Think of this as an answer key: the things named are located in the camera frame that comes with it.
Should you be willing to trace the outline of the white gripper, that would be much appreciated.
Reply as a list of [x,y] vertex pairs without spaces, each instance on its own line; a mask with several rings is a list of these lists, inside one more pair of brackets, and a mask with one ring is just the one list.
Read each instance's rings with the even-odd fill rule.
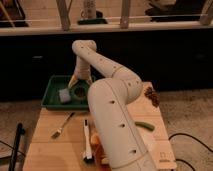
[[71,89],[77,82],[78,79],[86,80],[88,85],[92,85],[93,81],[91,78],[90,64],[84,59],[77,57],[74,75],[71,77],[68,88]]

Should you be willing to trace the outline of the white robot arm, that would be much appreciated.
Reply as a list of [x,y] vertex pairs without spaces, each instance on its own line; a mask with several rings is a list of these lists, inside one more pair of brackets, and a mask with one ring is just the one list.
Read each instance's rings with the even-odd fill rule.
[[127,67],[96,52],[93,40],[76,40],[76,67],[69,83],[91,79],[93,66],[104,78],[92,83],[87,100],[96,130],[112,171],[157,171],[151,154],[129,114],[127,104],[142,92],[140,77]]

